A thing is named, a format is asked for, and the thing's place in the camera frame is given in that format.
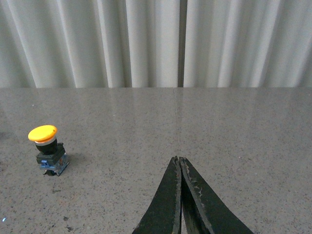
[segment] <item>yellow mushroom button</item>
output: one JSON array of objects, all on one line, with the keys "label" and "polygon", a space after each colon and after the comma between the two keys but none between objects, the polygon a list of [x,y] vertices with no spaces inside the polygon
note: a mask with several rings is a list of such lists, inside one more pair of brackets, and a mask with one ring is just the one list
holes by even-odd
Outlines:
[{"label": "yellow mushroom button", "polygon": [[30,131],[28,139],[31,141],[47,141],[55,136],[58,129],[53,125],[43,125]]}]

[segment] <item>curtain fold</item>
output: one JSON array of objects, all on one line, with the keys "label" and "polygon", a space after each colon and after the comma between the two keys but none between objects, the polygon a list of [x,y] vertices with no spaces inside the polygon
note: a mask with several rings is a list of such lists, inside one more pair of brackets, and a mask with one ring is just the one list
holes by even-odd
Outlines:
[{"label": "curtain fold", "polygon": [[311,22],[310,0],[0,0],[0,87],[312,86]]}]

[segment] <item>table surface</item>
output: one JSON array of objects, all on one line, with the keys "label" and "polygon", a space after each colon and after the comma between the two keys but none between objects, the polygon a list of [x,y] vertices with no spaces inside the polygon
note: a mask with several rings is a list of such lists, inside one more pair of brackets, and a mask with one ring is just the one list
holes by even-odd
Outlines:
[{"label": "table surface", "polygon": [[[0,233],[130,234],[173,156],[254,233],[312,233],[312,89],[1,89],[0,123]],[[44,124],[60,177],[27,138]]]}]

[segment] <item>white ring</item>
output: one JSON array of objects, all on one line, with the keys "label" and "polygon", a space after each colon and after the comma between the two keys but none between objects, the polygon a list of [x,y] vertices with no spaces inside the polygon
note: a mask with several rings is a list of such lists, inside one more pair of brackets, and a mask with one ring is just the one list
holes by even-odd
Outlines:
[{"label": "white ring", "polygon": [[48,144],[52,143],[53,141],[55,141],[56,138],[57,138],[56,135],[54,135],[54,137],[51,140],[49,140],[49,141],[46,141],[46,142],[43,142],[43,143],[35,141],[35,144],[37,146],[45,146],[45,145],[48,145]]}]

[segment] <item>speckled gray surface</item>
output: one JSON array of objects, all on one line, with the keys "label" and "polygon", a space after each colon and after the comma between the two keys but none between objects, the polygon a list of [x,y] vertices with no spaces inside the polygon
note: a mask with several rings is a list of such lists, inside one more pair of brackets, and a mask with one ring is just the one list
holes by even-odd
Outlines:
[{"label": "speckled gray surface", "polygon": [[[60,177],[27,138],[43,124]],[[0,233],[132,233],[175,155],[255,233],[312,232],[312,89],[128,88],[0,90]]]}]

